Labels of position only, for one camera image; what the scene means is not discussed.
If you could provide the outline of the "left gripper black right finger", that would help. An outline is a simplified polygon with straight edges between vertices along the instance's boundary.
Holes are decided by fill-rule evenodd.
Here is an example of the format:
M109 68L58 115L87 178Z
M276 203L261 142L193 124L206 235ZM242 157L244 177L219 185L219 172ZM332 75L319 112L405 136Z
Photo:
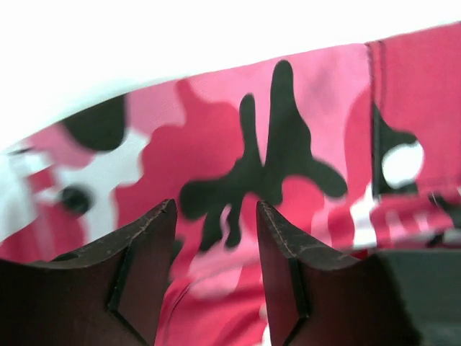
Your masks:
M273 345L419 345L390 270L357 259L256 207L259 255Z

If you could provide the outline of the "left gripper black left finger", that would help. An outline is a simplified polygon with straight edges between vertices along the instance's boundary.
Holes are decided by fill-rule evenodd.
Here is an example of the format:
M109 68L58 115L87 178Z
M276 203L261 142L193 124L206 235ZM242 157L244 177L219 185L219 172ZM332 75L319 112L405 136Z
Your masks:
M1 262L3 345L152 345L176 203L50 262Z

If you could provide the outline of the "pink camouflage trousers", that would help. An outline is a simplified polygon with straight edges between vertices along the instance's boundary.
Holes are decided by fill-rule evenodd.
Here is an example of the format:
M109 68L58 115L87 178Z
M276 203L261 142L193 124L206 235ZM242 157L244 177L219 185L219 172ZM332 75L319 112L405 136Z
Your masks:
M390 270L419 345L460 343L460 24L149 86L1 154L1 262L176 203L152 345L273 345L256 207Z

